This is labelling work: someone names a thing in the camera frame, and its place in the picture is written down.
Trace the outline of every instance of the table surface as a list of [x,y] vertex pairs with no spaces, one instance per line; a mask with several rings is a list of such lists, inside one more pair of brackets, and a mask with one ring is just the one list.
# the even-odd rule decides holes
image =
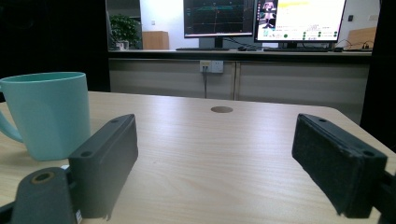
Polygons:
[[[335,209],[291,156],[297,115],[327,119],[383,151],[394,174],[396,156],[339,111],[322,106],[90,92],[92,133],[135,114],[139,157],[112,218],[83,223],[376,223]],[[227,106],[229,113],[213,112]],[[7,104],[0,104],[11,118]],[[0,205],[14,201],[30,173],[64,161],[34,161],[21,143],[0,134]]]

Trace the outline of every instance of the light blue mug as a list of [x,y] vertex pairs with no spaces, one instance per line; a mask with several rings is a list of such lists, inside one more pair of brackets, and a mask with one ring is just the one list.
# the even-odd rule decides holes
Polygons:
[[0,91],[17,127],[0,111],[0,131],[23,142],[37,161],[66,159],[91,136],[84,73],[5,77],[0,79]]

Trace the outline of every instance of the wall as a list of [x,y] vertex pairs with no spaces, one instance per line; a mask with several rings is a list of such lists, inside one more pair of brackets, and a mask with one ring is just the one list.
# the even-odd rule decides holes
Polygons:
[[[140,0],[140,11],[142,30],[167,31],[170,49],[199,46],[198,39],[183,38],[183,0]],[[340,43],[337,47],[347,44],[343,40],[347,39],[349,30],[376,26],[377,21],[369,21],[369,16],[378,14],[378,0],[346,0]],[[353,21],[347,21],[349,15],[354,16]]]

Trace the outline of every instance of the computer monitor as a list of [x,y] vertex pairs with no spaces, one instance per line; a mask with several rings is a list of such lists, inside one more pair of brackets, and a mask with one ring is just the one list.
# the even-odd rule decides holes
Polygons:
[[184,37],[215,38],[253,36],[254,0],[184,0]]
[[257,0],[254,41],[337,43],[346,0]]

